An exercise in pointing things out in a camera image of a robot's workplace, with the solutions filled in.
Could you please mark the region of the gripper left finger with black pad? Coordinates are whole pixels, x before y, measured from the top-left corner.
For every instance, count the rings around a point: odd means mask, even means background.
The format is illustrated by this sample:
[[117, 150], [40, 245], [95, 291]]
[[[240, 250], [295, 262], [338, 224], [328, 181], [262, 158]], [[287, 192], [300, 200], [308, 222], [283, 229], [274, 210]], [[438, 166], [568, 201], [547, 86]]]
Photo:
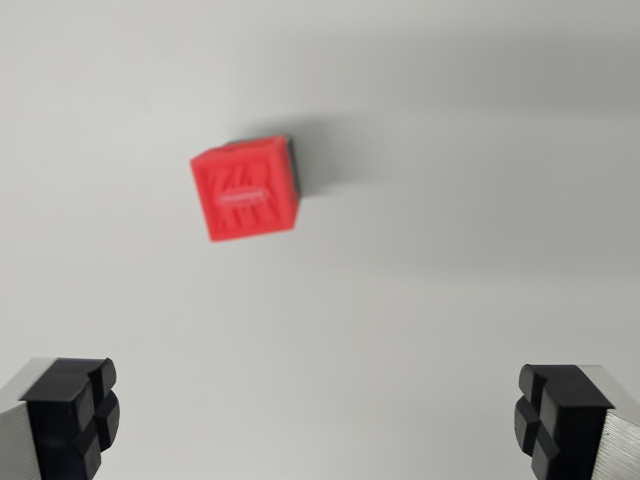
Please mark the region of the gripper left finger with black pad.
[[93, 479], [120, 423], [109, 358], [34, 358], [1, 387], [3, 479]]

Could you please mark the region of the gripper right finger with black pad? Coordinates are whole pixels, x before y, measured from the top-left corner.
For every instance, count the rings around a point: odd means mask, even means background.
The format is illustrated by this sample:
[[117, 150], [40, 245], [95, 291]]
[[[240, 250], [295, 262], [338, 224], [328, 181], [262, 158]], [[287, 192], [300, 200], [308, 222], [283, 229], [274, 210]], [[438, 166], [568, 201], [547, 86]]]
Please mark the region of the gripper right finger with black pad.
[[514, 432], [538, 479], [639, 477], [639, 401], [602, 366], [521, 368]]

